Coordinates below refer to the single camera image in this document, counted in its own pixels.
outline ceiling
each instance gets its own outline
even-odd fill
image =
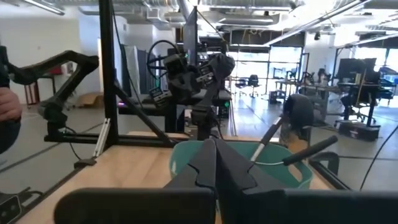
[[[331,13],[353,0],[201,0],[199,11],[221,32],[236,29],[294,30],[306,22]],[[193,6],[189,0],[113,0],[116,14],[130,24],[153,24],[160,30],[181,27],[184,9]],[[78,11],[98,15],[95,0],[46,0],[42,2],[65,11],[58,16],[21,0],[0,0],[0,17],[76,18]],[[203,19],[199,20],[206,34],[216,32]],[[398,32],[398,1],[373,0],[331,19],[306,27],[308,32],[334,34],[338,29],[353,32]]]

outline wooden tabletop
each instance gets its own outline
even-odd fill
[[[131,132],[129,134],[153,135],[153,133],[147,132]],[[169,134],[169,136],[172,138],[186,137],[184,134]],[[258,141],[254,138],[230,136],[225,136],[225,138],[237,141]],[[113,146],[97,158],[97,163],[94,166],[86,167],[77,173],[17,223],[53,224],[53,211],[57,202],[67,193],[80,188],[161,188],[170,181],[169,158],[171,152],[172,149],[156,147]],[[330,189],[330,187],[315,174],[311,189]],[[221,224],[219,217],[217,217],[216,223]]]

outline ceiling light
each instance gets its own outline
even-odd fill
[[[24,1],[26,3],[29,3],[31,5],[37,6],[37,7],[41,8],[41,9],[47,10],[48,12],[55,13],[55,14],[57,14],[59,16],[65,15],[65,13],[63,11],[61,11],[61,10],[59,10],[56,7],[53,7],[53,6],[48,6],[46,4],[39,3],[39,2],[34,1],[34,0],[22,0],[22,1]]]

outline office chair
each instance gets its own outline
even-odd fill
[[[254,88],[259,87],[259,77],[257,75],[250,75],[248,80],[248,86],[252,87],[252,93],[249,96],[254,98],[254,95],[259,96],[257,91],[254,91]]]
[[[247,81],[245,78],[240,78],[236,81],[235,86],[236,88],[242,90],[244,87],[247,87]],[[244,95],[246,96],[246,93],[243,91],[239,91],[239,96]]]
[[[368,115],[361,113],[361,109],[370,107],[371,98],[369,92],[366,89],[362,89],[361,95],[359,97],[358,97],[359,94],[358,91],[359,91],[358,89],[355,90],[355,92],[351,96],[348,95],[341,97],[340,101],[344,106],[344,110],[349,110],[350,116],[356,116],[356,119],[360,120],[360,122],[363,123],[365,118],[368,118]],[[372,122],[373,124],[375,124],[377,121],[376,119],[372,118]]]

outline cardboard box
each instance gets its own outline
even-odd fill
[[[77,100],[79,108],[104,108],[103,93],[87,93],[79,96]]]

